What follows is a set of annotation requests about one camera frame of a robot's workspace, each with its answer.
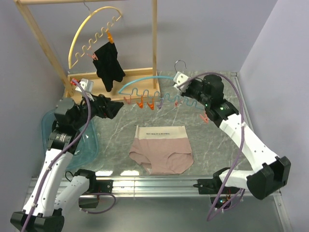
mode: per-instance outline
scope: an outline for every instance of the clothing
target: clothing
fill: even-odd
[[[106,91],[112,90],[113,81],[122,82],[126,75],[118,60],[118,52],[114,43],[108,42],[95,51],[98,60],[94,59],[93,64],[97,69],[97,75],[102,79]]]
[[[129,156],[150,175],[181,174],[193,164],[185,126],[137,126]]]

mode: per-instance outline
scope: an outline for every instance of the pink underwear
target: pink underwear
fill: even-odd
[[[129,156],[150,175],[181,174],[193,164],[184,126],[137,126]]]

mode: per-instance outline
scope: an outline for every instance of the beige waistband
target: beige waistband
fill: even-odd
[[[185,126],[180,127],[139,127],[136,126],[135,138],[138,139],[181,139],[188,138]]]

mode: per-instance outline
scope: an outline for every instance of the hanger hook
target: hanger hook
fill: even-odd
[[[90,8],[86,5],[86,0],[83,1],[83,4],[88,8],[89,13],[91,13]]]
[[[185,62],[184,62],[182,59],[179,59],[178,61],[175,62],[175,65],[174,65],[174,68],[175,68],[175,72],[176,72],[176,73],[177,73],[176,64],[177,64],[179,61],[182,61],[182,62],[184,63],[185,68],[187,69],[187,65],[185,64]]]

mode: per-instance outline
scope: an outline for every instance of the wall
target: wall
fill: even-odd
[[[309,231],[309,1],[279,0],[240,70],[256,133],[291,172],[283,199],[295,232]]]
[[[0,31],[0,231],[10,232],[42,164],[41,119],[63,87],[12,0],[1,1]]]
[[[190,70],[239,71],[277,0],[159,0],[158,70],[170,71],[183,59]],[[91,11],[116,6],[123,18],[111,29],[124,69],[152,66],[151,0],[87,3]],[[73,37],[89,15],[83,3],[30,6],[64,67]],[[104,10],[87,23],[76,43],[81,51],[117,15]],[[94,51],[107,42],[104,35]],[[71,72],[95,71],[88,56]]]

